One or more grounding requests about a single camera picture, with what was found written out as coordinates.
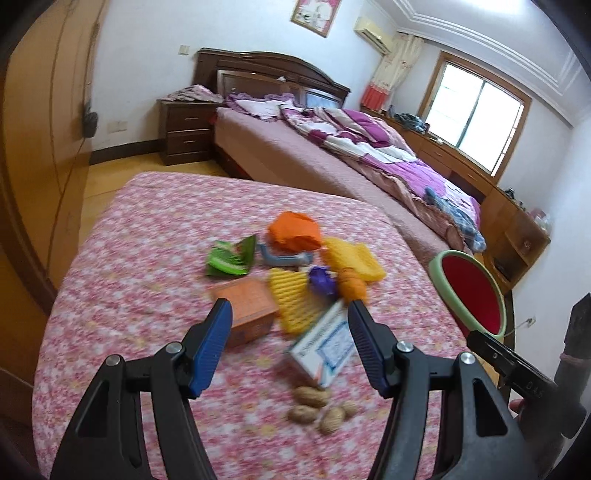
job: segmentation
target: wooden floor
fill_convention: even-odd
[[[133,176],[143,171],[178,171],[199,173],[201,175],[227,176],[214,161],[185,163],[167,167],[156,153],[120,158],[92,165],[88,172],[84,203],[82,204],[79,245],[84,243],[93,225],[110,205],[117,191]]]

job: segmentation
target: green snack bag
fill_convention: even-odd
[[[242,277],[254,263],[256,235],[251,235],[233,245],[217,241],[207,258],[206,274],[212,277]]]

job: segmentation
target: stool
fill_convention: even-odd
[[[465,336],[479,330],[502,342],[507,321],[505,302],[484,265],[464,252],[447,250],[429,262],[428,272]]]

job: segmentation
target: orange box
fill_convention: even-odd
[[[252,342],[271,331],[279,307],[266,282],[240,278],[210,291],[213,301],[227,299],[232,304],[232,330],[227,348]]]

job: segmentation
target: blue toy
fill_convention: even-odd
[[[259,244],[262,259],[270,267],[306,267],[314,261],[314,254],[311,252],[302,252],[296,255],[283,255],[276,257],[265,244]]]

